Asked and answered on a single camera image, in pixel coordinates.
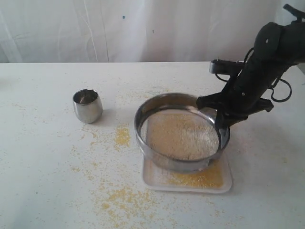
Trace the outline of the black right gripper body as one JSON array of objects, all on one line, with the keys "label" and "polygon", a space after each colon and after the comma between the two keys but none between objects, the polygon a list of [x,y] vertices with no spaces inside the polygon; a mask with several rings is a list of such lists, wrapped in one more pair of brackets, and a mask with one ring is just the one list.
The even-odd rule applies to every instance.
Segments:
[{"label": "black right gripper body", "polygon": [[274,105],[262,95],[274,88],[274,81],[281,77],[281,63],[275,60],[250,59],[238,74],[229,75],[222,94],[223,111],[252,115],[270,112]]}]

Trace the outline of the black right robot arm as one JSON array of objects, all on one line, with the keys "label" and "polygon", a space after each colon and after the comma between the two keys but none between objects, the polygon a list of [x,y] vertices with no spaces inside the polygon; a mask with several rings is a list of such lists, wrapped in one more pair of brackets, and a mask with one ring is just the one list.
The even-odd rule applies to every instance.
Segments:
[{"label": "black right robot arm", "polygon": [[217,111],[215,126],[225,128],[244,121],[260,111],[270,112],[273,102],[282,103],[289,98],[263,99],[266,90],[274,90],[282,75],[292,66],[305,61],[305,24],[281,26],[266,24],[258,33],[254,47],[243,62],[215,59],[210,62],[210,73],[229,75],[221,92],[199,97],[198,109],[205,107]]}]

